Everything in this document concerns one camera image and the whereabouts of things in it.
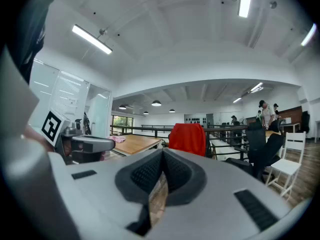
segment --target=window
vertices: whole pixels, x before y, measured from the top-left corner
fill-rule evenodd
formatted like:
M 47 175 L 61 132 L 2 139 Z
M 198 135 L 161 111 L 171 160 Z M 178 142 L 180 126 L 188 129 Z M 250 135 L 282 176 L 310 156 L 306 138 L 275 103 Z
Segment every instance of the window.
M 132 117 L 112 115 L 112 125 L 113 126 L 134 126 L 134 119 Z M 122 128 L 112 127 L 111 134 L 112 135 L 120 135 L 122 133 Z M 124 129 L 124 133 L 129 134 L 132 133 L 132 129 Z

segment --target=wooden floor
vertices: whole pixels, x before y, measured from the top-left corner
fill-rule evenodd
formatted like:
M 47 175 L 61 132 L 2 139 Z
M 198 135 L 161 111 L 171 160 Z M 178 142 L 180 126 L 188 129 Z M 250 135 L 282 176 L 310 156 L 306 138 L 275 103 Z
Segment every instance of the wooden floor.
M 287 150 L 286 159 L 298 162 L 299 153 L 293 150 Z M 111 152 L 105 160 L 119 159 L 123 156 Z M 286 182 L 285 176 L 280 176 L 278 184 L 284 186 Z M 311 198 L 320 182 L 320 143 L 314 143 L 313 141 L 305 144 L 304 156 L 302 159 L 302 165 L 299 170 L 296 182 L 292 188 L 291 195 L 286 194 L 283 198 L 288 199 L 288 203 L 295 207 L 301 201 Z M 272 190 L 280 193 L 279 189 L 270 186 Z M 159 181 L 154 187 L 149 196 L 149 209 L 151 224 L 154 226 L 163 213 L 165 212 L 166 199 L 168 196 L 168 185 L 165 175 L 162 173 Z
M 287 150 L 285 159 L 293 162 L 298 162 L 300 153 Z M 287 177 L 280 175 L 278 184 L 284 186 Z M 320 143 L 314 143 L 313 141 L 306 142 L 304 148 L 304 155 L 302 158 L 302 164 L 298 172 L 295 184 L 292 188 L 291 195 L 286 194 L 283 198 L 288 199 L 288 203 L 295 207 L 301 201 L 311 198 L 316 191 L 320 181 Z M 275 186 L 270 186 L 275 192 L 280 193 L 280 190 Z

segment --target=white ceiling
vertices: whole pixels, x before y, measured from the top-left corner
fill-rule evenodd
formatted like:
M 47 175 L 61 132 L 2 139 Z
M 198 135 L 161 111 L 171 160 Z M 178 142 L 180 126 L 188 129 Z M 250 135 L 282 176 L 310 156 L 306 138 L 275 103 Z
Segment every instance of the white ceiling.
M 300 43 L 312 22 L 294 0 L 251 0 L 248 18 L 238 16 L 239 1 L 55 0 L 46 21 L 45 46 L 115 81 L 125 79 L 125 68 L 147 54 L 186 40 L 234 42 L 292 63 L 305 58 L 300 56 L 304 51 Z M 275 9 L 270 9 L 270 1 L 277 2 Z M 113 52 L 106 55 L 72 33 L 74 24 L 96 37 L 99 29 L 107 29 L 99 39 Z M 190 97 L 201 88 L 189 87 Z M 212 89 L 208 95 L 216 93 L 216 86 L 208 88 Z M 184 94 L 177 90 L 172 95 L 180 99 Z
M 153 101 L 158 100 L 161 104 L 172 104 L 183 101 L 202 101 L 219 102 L 220 104 L 232 104 L 234 100 L 241 97 L 247 91 L 256 86 L 259 81 L 256 80 L 214 80 L 206 82 L 194 82 L 189 85 L 178 84 L 177 86 L 158 89 L 152 92 L 144 92 L 124 98 L 113 100 L 112 110 L 123 111 L 119 109 L 120 105 L 126 105 L 130 112 L 134 108 L 140 109 L 135 114 L 142 114 L 151 107 Z M 261 94 L 271 92 L 278 84 L 264 83 Z

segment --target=table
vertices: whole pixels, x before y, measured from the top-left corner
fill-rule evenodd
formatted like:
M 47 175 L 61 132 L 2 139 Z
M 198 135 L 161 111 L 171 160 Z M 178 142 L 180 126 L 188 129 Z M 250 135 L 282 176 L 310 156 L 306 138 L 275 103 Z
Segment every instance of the table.
M 318 123 L 320 123 L 320 121 L 315 121 L 315 126 L 314 126 L 314 143 L 317 143 L 317 137 L 318 137 Z
M 124 135 L 121 137 L 125 138 L 125 141 L 121 143 L 116 142 L 115 148 L 113 150 L 125 156 L 130 156 L 139 152 L 146 151 L 162 141 L 161 138 L 145 137 L 133 134 Z
M 287 126 L 290 126 L 293 128 L 293 133 L 296 132 L 296 126 L 299 126 L 299 129 L 300 129 L 300 123 L 299 122 L 296 122 L 296 123 L 284 123 L 284 124 L 280 124 L 280 127 L 287 127 Z

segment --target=black vent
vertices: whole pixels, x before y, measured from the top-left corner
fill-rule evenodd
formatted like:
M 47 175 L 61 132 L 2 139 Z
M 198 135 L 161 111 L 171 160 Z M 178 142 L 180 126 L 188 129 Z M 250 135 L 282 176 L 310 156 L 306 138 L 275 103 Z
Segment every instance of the black vent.
M 71 174 L 71 176 L 73 177 L 74 180 L 78 180 L 78 179 L 85 178 L 95 174 L 97 174 L 97 172 L 95 172 L 94 170 L 86 170 L 86 171 Z
M 249 190 L 242 190 L 234 193 L 234 195 L 261 231 L 266 230 L 278 221 Z

